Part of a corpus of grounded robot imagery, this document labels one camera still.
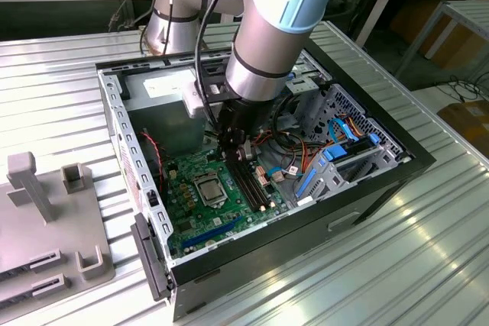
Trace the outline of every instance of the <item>aluminum table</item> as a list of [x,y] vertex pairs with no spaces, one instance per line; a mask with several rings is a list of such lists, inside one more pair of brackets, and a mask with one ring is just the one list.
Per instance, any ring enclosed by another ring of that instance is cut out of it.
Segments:
[[[236,27],[209,27],[207,45],[229,45]],[[332,24],[312,38],[437,161],[373,218],[178,324],[486,325],[489,162]],[[93,65],[139,56],[138,41],[130,31],[0,44],[0,178],[5,156],[24,150],[39,172],[88,164],[116,268],[111,282],[12,325],[170,324],[131,238],[134,212]]]

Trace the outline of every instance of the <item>motherboard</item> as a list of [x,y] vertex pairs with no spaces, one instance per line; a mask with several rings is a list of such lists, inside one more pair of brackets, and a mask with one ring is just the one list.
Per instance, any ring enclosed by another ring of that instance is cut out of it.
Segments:
[[214,150],[164,163],[169,181],[166,207],[174,229],[168,244],[173,257],[211,247],[289,210],[274,182],[266,179],[262,185],[264,178],[256,173],[257,167],[259,172],[257,161],[230,165]]

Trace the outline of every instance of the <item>white label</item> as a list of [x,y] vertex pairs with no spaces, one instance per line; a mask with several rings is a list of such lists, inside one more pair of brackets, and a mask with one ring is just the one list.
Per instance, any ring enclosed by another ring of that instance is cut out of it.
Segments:
[[171,74],[167,76],[158,76],[157,78],[146,79],[144,81],[144,87],[150,98],[162,97],[164,95],[181,95],[183,85],[196,80],[196,77],[190,69],[175,72],[169,71],[169,73]]
[[304,204],[307,204],[307,203],[311,202],[312,200],[313,200],[313,197],[312,197],[312,196],[307,196],[307,197],[305,197],[304,199],[299,200],[299,201],[297,202],[297,205],[298,205],[298,206],[302,206],[302,205],[304,205]]
[[299,169],[298,169],[297,167],[295,167],[295,166],[290,166],[290,168],[289,168],[289,174],[291,174],[291,175],[294,175],[294,176],[295,176],[295,175],[297,174],[297,171],[298,171],[298,170],[299,170]]
[[467,107],[472,116],[484,116],[484,112],[479,107]]

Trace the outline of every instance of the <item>cardboard box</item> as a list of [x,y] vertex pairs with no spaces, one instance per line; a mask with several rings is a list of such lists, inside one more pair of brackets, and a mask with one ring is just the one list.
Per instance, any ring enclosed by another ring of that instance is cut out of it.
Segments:
[[438,116],[489,158],[489,102],[454,103],[442,108]]

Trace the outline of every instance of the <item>metal case frame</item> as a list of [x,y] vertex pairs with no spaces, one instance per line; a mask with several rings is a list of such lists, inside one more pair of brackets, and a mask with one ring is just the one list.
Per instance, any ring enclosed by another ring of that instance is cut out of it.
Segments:
[[[178,63],[189,54],[168,58],[160,56],[116,63],[97,64],[105,116],[123,176],[142,215],[132,227],[155,299],[169,298],[177,320],[277,268],[294,257],[319,246],[337,233],[373,215],[409,181],[420,175],[435,159],[376,103],[344,70],[335,64],[312,40],[306,52],[338,83],[375,121],[409,153],[412,159],[362,184],[327,198],[303,210],[253,231],[185,263],[165,263],[158,236],[170,233],[171,223],[157,195],[149,200],[156,187],[147,168],[131,123],[125,113],[121,94],[113,76],[121,73],[144,73],[152,65]],[[228,54],[229,49],[212,50],[212,55]]]

